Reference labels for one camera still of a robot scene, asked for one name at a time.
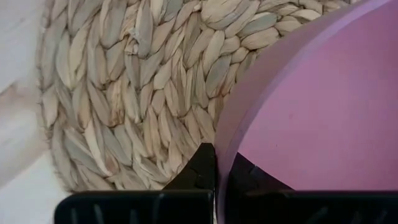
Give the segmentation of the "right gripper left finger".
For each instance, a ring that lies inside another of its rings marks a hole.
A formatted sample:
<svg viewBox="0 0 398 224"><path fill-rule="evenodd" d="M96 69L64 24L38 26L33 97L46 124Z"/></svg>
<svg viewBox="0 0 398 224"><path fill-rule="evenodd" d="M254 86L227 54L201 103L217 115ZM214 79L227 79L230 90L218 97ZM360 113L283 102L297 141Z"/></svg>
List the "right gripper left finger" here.
<svg viewBox="0 0 398 224"><path fill-rule="evenodd" d="M62 200L55 224L212 224L215 149L202 143L162 190L86 191Z"/></svg>

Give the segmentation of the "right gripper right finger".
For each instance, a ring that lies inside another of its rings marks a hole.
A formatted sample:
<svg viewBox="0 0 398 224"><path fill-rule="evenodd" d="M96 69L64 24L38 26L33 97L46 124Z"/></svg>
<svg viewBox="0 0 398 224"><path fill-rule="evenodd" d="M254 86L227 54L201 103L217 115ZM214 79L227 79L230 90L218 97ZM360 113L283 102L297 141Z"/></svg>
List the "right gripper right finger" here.
<svg viewBox="0 0 398 224"><path fill-rule="evenodd" d="M237 154L225 197L226 223L397 223L396 191L294 190Z"/></svg>

